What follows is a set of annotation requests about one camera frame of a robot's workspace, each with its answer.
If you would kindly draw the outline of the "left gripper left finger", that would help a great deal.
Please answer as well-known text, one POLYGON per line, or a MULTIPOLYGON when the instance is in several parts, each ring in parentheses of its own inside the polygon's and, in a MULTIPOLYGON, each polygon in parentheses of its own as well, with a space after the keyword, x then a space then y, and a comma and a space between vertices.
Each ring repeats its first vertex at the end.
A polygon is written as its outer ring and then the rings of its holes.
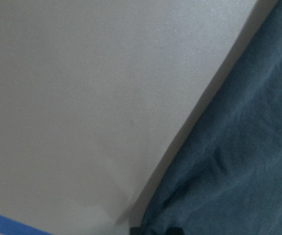
POLYGON ((141 235, 141 228, 140 227, 131 227, 130 235, 141 235))

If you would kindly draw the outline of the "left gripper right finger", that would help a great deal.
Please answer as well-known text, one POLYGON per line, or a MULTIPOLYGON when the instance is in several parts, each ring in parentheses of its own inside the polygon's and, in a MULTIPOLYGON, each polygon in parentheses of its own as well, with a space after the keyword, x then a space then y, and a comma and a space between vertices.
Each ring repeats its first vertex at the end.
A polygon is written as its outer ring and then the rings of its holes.
POLYGON ((171 227, 166 230, 166 235, 183 235, 183 230, 179 227, 171 227))

